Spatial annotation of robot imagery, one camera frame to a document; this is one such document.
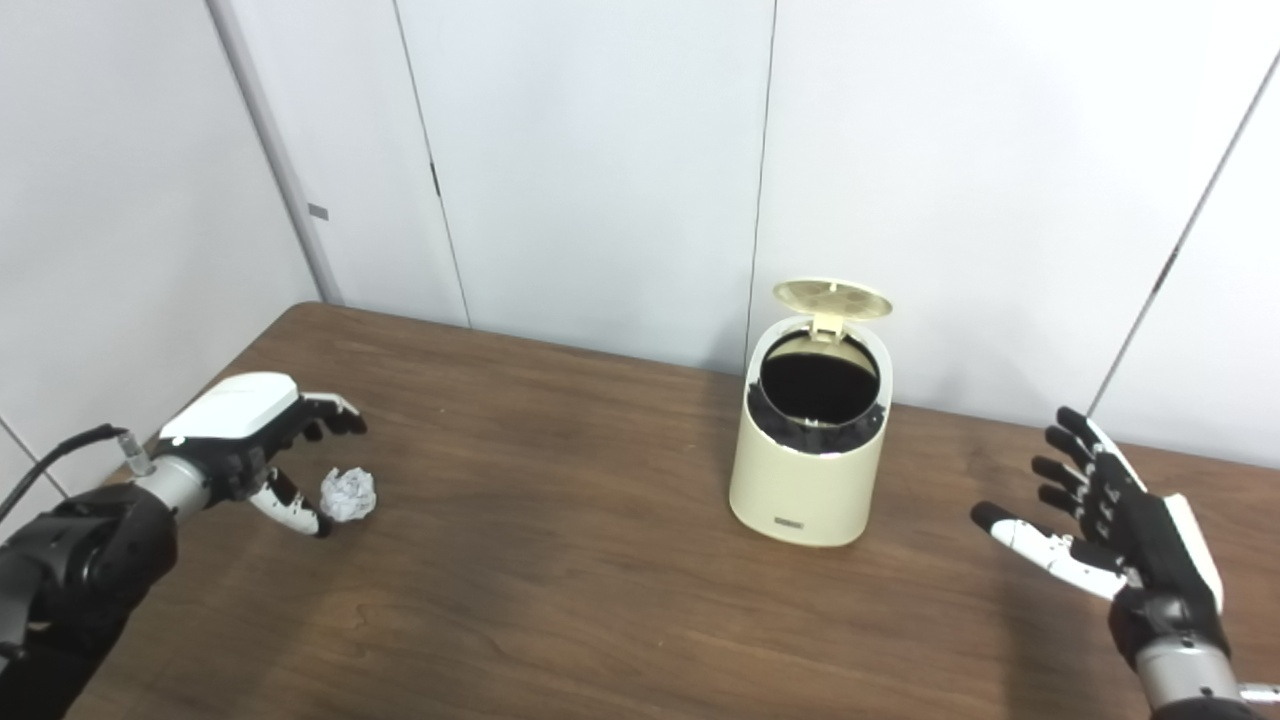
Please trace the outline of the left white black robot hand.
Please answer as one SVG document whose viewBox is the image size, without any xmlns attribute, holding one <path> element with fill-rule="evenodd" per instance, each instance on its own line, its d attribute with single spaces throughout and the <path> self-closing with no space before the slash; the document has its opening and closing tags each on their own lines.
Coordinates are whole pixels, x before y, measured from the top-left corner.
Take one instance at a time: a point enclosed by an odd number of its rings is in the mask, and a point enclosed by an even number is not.
<svg viewBox="0 0 1280 720">
<path fill-rule="evenodd" d="M 230 375 L 204 391 L 157 434 L 141 484 L 182 524 L 224 502 L 248 502 L 268 519 L 314 538 L 334 521 L 275 464 L 297 439 L 362 436 L 364 414 L 342 395 L 305 392 L 279 372 Z"/>
</svg>

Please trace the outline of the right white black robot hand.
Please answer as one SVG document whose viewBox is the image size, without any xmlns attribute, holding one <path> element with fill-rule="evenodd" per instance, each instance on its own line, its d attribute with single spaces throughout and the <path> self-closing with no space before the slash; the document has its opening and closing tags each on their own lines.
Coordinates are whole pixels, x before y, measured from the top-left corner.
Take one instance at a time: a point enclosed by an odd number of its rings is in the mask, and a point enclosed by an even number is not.
<svg viewBox="0 0 1280 720">
<path fill-rule="evenodd" d="M 1071 407 L 1057 410 L 1044 439 L 1070 462 L 1033 457 L 1039 501 L 1078 532 L 1057 533 L 991 501 L 975 503 L 970 519 L 1051 577 L 1108 601 L 1108 632 L 1129 665 L 1161 638 L 1230 655 L 1222 579 L 1187 498 L 1151 492 L 1108 434 Z"/>
</svg>

